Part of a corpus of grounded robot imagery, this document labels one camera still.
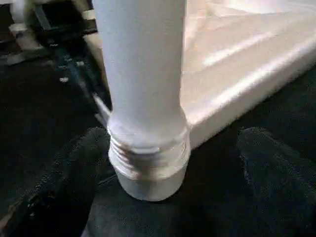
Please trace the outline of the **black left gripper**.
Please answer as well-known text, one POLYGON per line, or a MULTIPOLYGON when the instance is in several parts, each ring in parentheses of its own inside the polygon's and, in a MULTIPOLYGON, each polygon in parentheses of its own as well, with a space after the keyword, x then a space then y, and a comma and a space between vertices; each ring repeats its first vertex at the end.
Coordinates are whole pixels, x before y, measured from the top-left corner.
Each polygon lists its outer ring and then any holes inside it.
POLYGON ((34 36, 40 45, 54 50, 57 70, 63 72, 94 111, 103 126, 112 111, 110 92, 101 69, 88 48, 84 36, 97 32, 95 20, 87 20, 73 2, 34 4, 34 36))

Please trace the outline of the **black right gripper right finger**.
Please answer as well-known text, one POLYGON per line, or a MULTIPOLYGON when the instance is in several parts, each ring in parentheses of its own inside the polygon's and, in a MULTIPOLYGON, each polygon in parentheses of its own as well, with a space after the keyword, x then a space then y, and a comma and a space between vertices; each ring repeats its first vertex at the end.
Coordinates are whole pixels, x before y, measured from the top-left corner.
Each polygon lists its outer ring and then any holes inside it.
POLYGON ((266 129, 237 137, 244 177, 272 237, 316 235, 316 164, 266 129))

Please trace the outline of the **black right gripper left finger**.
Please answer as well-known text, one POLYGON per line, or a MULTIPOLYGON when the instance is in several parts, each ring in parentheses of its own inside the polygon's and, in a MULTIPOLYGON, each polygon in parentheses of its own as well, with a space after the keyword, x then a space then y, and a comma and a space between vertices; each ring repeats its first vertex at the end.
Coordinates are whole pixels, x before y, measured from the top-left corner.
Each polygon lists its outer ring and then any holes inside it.
POLYGON ((109 135, 100 127, 71 141, 0 221, 2 237, 80 237, 108 169, 109 135))

